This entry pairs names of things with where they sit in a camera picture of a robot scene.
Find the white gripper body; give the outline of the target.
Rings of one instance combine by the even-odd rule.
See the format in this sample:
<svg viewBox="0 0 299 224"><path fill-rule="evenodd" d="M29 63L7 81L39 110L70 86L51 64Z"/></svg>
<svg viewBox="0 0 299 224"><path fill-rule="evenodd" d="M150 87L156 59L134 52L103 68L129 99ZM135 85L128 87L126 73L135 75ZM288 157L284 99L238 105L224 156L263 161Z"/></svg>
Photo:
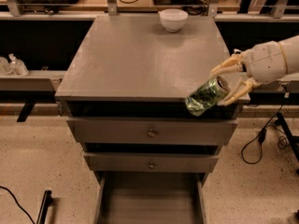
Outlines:
<svg viewBox="0 0 299 224"><path fill-rule="evenodd" d="M244 52L244 65L248 77L262 84L271 83L287 74L281 46L270 41L255 45Z"/></svg>

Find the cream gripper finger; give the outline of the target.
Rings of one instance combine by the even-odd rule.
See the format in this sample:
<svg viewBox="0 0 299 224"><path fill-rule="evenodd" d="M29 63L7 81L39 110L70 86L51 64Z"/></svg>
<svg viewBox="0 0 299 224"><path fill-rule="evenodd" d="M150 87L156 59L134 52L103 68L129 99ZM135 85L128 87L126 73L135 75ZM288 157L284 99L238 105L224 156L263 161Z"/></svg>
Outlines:
<svg viewBox="0 0 299 224"><path fill-rule="evenodd" d="M239 98L247 95L254 88L257 88L261 85L261 82L256 81L253 77L244 80L243 78L239 79L235 89L231 91L225 98L220 101L220 105L231 105Z"/></svg>
<svg viewBox="0 0 299 224"><path fill-rule="evenodd" d="M214 67L209 76L216 77L228 73L245 72L246 66L244 64L244 54L233 54L230 58Z"/></svg>

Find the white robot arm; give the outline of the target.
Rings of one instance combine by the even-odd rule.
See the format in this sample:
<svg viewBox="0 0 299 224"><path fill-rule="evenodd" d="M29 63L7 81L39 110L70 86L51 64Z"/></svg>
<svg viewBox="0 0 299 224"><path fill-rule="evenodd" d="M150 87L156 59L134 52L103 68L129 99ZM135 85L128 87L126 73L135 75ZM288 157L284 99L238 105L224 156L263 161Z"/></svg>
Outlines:
<svg viewBox="0 0 299 224"><path fill-rule="evenodd" d="M245 72L248 79L241 78L235 89L223 100L230 105L254 88L269 84L299 72L299 35L255 45L238 51L210 71L211 77L226 73Z"/></svg>

